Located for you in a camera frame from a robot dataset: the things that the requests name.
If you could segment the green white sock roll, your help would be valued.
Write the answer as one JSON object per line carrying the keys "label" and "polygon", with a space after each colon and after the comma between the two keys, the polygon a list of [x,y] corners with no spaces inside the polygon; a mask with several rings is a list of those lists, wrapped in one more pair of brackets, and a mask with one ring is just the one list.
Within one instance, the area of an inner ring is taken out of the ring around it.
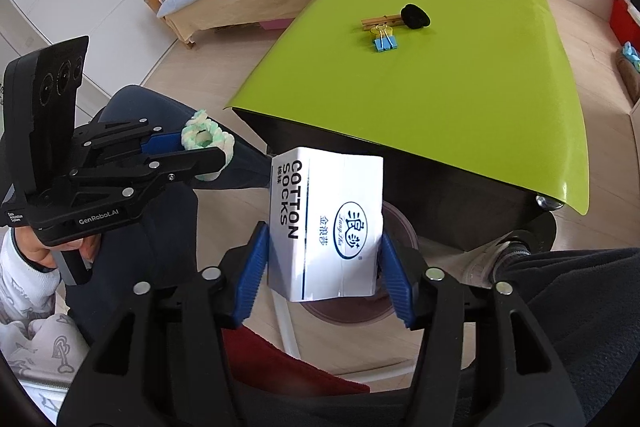
{"label": "green white sock roll", "polygon": [[213,182],[232,161],[235,139],[233,134],[224,131],[210,118],[204,109],[200,109],[184,124],[181,130],[181,144],[185,150],[216,148],[224,153],[224,165],[219,170],[196,176],[198,181]]}

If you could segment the white plastic strip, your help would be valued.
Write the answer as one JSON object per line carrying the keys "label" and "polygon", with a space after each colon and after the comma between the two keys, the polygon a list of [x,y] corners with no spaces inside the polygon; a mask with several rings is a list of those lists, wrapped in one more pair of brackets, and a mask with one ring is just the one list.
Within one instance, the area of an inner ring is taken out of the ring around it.
{"label": "white plastic strip", "polygon": [[277,291],[271,291],[274,314],[276,314],[278,329],[282,341],[283,351],[300,360],[302,357],[299,352],[299,345],[295,335],[295,329],[292,322],[290,307],[288,300],[282,297]]}

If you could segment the red storage box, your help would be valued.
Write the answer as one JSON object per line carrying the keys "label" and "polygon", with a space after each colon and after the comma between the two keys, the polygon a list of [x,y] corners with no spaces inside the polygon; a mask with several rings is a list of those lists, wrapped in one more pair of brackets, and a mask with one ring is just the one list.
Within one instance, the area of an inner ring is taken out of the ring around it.
{"label": "red storage box", "polygon": [[640,46],[639,11],[630,0],[613,0],[610,27],[620,44],[630,42],[638,50]]}

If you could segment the black hair scrunchie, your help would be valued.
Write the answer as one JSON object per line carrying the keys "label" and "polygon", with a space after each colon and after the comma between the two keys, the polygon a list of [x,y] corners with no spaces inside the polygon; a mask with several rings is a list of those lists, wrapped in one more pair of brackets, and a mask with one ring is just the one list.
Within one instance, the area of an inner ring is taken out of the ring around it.
{"label": "black hair scrunchie", "polygon": [[424,10],[415,4],[406,4],[400,11],[400,18],[405,26],[410,29],[427,28],[431,25],[431,19]]}

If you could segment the wooden clothespin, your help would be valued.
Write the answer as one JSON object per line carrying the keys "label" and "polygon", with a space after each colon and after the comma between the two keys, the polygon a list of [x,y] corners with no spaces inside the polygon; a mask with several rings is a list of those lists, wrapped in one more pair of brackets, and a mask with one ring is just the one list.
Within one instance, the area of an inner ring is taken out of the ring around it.
{"label": "wooden clothespin", "polygon": [[370,30],[375,26],[387,25],[387,26],[398,26],[402,25],[404,21],[399,14],[395,15],[384,15],[381,17],[373,17],[368,18],[367,20],[361,21],[361,26],[363,30]]}

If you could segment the pink trash bin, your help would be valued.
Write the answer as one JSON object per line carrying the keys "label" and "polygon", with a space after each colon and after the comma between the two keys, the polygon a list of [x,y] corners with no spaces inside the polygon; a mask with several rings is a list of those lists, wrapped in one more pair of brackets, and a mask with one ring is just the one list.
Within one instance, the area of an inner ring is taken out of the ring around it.
{"label": "pink trash bin", "polygon": [[[416,231],[405,215],[395,206],[383,202],[384,232],[401,246],[419,248]],[[317,319],[337,326],[372,324],[394,313],[393,303],[378,270],[376,291],[370,297],[348,297],[302,303],[302,307]]]}

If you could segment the green table mat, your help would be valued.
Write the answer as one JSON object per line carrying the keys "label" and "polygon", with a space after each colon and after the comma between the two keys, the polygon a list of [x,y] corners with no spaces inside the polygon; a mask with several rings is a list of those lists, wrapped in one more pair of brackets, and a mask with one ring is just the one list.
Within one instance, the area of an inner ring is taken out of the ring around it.
{"label": "green table mat", "polygon": [[[427,28],[362,20],[415,4]],[[584,117],[547,0],[314,0],[233,109],[346,134],[589,208]]]}

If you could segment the white cotton socks box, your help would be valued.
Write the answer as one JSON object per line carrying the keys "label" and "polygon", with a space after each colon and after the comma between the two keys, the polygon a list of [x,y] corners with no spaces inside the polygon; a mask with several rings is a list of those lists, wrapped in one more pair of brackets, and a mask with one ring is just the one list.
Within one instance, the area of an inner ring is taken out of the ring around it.
{"label": "white cotton socks box", "polygon": [[309,147],[271,158],[271,289],[291,303],[374,295],[383,166],[378,156]]}

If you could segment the brown pet bed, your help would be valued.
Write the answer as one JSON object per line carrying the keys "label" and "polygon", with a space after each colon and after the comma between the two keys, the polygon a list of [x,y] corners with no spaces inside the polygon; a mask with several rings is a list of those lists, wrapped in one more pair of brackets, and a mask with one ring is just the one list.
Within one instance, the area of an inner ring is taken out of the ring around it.
{"label": "brown pet bed", "polygon": [[620,78],[627,90],[632,104],[639,101],[639,53],[629,42],[625,42],[623,46],[615,54],[615,65]]}

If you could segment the red cloth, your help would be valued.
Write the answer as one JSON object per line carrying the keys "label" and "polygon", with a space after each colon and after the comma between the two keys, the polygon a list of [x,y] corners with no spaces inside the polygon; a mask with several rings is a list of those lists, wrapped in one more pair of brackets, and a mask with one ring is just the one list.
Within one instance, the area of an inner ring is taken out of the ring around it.
{"label": "red cloth", "polygon": [[368,395],[364,384],[322,371],[287,355],[251,329],[222,331],[231,376],[240,384],[295,398]]}

